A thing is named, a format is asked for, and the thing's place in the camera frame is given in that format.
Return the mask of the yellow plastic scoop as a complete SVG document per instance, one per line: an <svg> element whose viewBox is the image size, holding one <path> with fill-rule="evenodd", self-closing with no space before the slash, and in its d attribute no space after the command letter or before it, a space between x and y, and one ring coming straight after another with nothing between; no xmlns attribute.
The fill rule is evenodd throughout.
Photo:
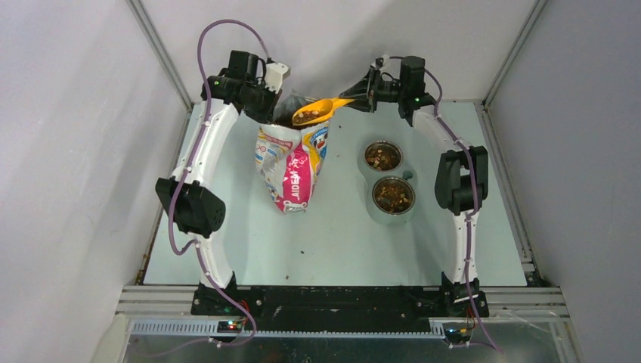
<svg viewBox="0 0 641 363"><path fill-rule="evenodd" d="M294 126L306 126L322 123L333 117L340 107L344 107L354 99L351 98L325 98L301 107L292 116Z"/></svg>

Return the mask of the colourful pet food bag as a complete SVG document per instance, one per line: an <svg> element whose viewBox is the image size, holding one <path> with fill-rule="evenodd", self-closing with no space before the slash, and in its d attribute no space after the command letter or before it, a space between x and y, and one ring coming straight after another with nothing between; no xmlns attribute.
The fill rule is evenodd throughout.
<svg viewBox="0 0 641 363"><path fill-rule="evenodd" d="M294 126L292 117L312 100L291 92L274 109L274 122L259 126L255 167L284 214L307 210L327 155L329 123Z"/></svg>

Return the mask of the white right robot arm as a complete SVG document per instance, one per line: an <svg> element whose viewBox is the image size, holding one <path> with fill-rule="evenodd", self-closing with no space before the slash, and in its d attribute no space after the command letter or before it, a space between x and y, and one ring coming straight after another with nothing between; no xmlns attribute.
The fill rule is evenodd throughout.
<svg viewBox="0 0 641 363"><path fill-rule="evenodd" d="M381 102L397 104L400 118L439 150L435 199L449 212L454 233L447 238L454 245L454 264L441 273L439 304L447 315L458 316L481 295L475 245L478 215L488 196L488 152L465 141L447 124L441 113L443 88L424 58L399 56L398 76L385 80L382 70L390 59L378 57L339 98L368 113L375 112Z"/></svg>

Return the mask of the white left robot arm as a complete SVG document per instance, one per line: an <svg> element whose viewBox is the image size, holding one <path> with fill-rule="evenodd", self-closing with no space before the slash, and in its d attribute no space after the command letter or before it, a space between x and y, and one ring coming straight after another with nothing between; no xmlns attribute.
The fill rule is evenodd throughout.
<svg viewBox="0 0 641 363"><path fill-rule="evenodd" d="M201 283L213 290L209 304L221 315L239 305L228 287L234 280L218 231L227 205L213 192L214 171L225 142L241 116L271 120L290 67L247 51L232 51L226 67L203 80L201 113L185 155L155 191L168 216L169 243L177 256L194 249Z"/></svg>

